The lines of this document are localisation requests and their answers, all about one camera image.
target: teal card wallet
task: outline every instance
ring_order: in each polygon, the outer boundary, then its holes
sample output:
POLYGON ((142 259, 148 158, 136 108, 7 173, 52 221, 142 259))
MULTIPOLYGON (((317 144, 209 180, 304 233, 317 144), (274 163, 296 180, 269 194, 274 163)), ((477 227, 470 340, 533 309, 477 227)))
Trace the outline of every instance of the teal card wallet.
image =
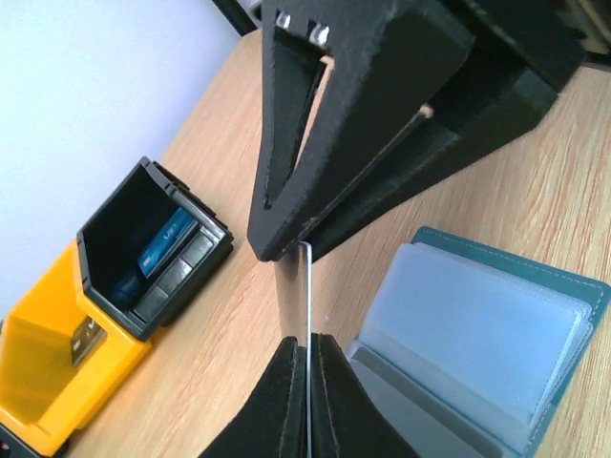
POLYGON ((423 458, 531 457, 610 299, 601 281, 422 227, 348 357, 423 458))

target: black plastic jaw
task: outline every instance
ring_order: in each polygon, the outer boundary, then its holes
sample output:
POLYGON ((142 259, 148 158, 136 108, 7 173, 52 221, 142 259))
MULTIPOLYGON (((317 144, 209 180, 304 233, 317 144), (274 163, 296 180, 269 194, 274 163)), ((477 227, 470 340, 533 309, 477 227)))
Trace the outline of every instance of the black plastic jaw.
POLYGON ((532 130, 584 56, 552 11, 527 0, 269 0, 262 14, 248 227, 260 260, 297 240, 317 260, 532 130), (296 164, 325 55, 334 70, 296 164))

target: white wall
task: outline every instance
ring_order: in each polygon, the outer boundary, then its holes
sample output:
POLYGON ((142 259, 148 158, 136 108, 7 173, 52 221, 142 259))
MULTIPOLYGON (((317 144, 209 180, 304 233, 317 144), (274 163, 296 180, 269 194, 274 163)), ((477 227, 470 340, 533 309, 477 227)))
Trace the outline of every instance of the white wall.
POLYGON ((0 1, 0 319, 238 39, 210 0, 0 1))

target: blue usb flash drive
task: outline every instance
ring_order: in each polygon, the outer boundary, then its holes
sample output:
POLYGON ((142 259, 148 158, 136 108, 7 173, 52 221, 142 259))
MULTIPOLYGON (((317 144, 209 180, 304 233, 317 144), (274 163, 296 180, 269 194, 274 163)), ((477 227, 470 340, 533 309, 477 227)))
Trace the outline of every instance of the blue usb flash drive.
POLYGON ((194 222, 195 218, 182 207, 168 219, 137 259, 144 277, 150 277, 163 256, 172 249, 194 222))

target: wooden desk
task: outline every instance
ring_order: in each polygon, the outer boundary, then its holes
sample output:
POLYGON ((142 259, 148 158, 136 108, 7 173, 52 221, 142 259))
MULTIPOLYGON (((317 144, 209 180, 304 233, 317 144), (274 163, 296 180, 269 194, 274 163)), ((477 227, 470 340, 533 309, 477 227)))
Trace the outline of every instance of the wooden desk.
MULTIPOLYGON (((314 322, 345 346, 397 246, 428 224, 611 281, 611 74, 581 70, 534 132, 374 222, 314 265, 314 322)), ((280 339, 273 267, 245 239, 261 137, 261 43, 246 36, 163 157, 236 236, 222 271, 74 441, 72 456, 195 457, 280 339)), ((611 456, 611 316, 538 456, 611 456)))

